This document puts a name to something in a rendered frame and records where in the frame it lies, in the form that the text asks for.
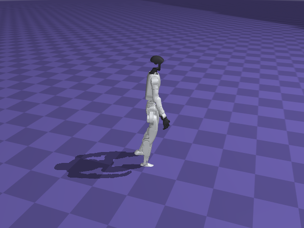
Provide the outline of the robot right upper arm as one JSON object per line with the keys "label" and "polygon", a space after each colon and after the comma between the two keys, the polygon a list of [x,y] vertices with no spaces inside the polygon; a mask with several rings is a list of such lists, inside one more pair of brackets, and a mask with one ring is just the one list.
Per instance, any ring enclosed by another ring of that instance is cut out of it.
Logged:
{"label": "robot right upper arm", "polygon": [[152,99],[153,102],[156,103],[156,98],[158,97],[159,89],[159,80],[157,77],[151,77],[151,86],[152,86]]}

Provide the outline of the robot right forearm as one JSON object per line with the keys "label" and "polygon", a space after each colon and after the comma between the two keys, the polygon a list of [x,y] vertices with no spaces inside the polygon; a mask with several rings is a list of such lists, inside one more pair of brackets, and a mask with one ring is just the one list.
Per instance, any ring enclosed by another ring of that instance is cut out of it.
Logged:
{"label": "robot right forearm", "polygon": [[166,114],[165,114],[165,112],[164,112],[164,110],[163,110],[162,103],[161,103],[161,99],[160,99],[159,97],[156,98],[156,105],[155,105],[155,107],[156,107],[157,110],[158,110],[158,114],[159,114],[160,116],[162,116],[163,119],[164,119],[164,118],[166,117]]}

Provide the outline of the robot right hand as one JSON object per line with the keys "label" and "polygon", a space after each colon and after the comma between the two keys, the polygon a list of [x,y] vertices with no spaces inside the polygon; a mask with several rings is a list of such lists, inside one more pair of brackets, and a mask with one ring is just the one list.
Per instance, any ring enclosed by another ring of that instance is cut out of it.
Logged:
{"label": "robot right hand", "polygon": [[164,129],[168,128],[168,126],[170,126],[169,125],[170,121],[167,119],[167,117],[165,117],[164,119],[162,116],[160,116],[160,117],[161,117],[161,120],[163,120]]}

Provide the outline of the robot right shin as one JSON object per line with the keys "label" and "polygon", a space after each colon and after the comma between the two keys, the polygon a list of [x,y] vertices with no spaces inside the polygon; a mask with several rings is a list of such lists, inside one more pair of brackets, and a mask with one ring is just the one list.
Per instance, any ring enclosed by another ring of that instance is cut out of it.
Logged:
{"label": "robot right shin", "polygon": [[150,157],[151,154],[151,150],[152,150],[152,144],[150,145],[148,140],[143,141],[143,156],[144,156],[144,161],[143,164],[147,165],[148,163],[148,159]]}

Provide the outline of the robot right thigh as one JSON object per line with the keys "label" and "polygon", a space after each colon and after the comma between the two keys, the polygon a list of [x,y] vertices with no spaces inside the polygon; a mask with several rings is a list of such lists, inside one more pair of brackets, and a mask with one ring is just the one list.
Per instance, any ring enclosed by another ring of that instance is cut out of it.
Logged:
{"label": "robot right thigh", "polygon": [[150,145],[153,143],[156,135],[157,135],[157,131],[158,131],[158,120],[157,120],[157,116],[153,114],[153,112],[149,112],[147,115],[147,123],[149,124],[149,129],[148,129],[148,135],[149,137],[144,138],[143,141],[148,140]]}

